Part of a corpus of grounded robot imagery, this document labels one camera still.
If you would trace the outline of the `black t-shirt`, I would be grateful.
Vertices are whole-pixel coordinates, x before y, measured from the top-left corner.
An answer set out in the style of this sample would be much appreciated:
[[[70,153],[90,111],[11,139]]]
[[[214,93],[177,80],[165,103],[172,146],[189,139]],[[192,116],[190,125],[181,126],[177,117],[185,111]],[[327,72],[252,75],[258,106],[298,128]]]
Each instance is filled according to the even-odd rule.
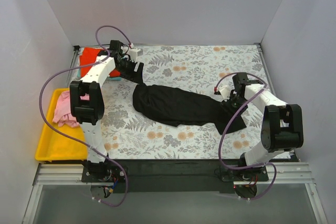
[[[137,112],[174,127],[213,123],[219,134],[222,134],[234,115],[234,111],[225,102],[179,88],[138,84],[132,99]]]

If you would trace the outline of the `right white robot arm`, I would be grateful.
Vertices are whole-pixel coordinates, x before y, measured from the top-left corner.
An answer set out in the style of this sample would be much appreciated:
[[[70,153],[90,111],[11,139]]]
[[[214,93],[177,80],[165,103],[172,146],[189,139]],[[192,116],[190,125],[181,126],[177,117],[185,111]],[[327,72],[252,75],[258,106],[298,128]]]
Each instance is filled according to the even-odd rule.
[[[226,101],[233,112],[231,121],[240,116],[251,102],[263,113],[260,141],[243,153],[234,176],[248,181],[263,173],[265,165],[277,155],[293,151],[303,145],[302,109],[298,104],[288,104],[266,90],[259,78],[250,80],[247,73],[233,75],[234,89]]]

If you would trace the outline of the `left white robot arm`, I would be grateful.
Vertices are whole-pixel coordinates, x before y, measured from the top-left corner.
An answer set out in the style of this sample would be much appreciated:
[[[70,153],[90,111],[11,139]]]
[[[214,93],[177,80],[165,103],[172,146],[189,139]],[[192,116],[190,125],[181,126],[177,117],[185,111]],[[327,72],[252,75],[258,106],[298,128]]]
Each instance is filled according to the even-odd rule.
[[[83,60],[90,58],[90,68],[69,86],[70,112],[79,123],[88,145],[85,168],[100,182],[110,181],[113,175],[101,133],[105,109],[101,87],[113,71],[117,71],[121,78],[142,84],[144,64],[136,61],[141,55],[142,49],[118,40],[112,40],[107,50],[85,48],[81,56]]]

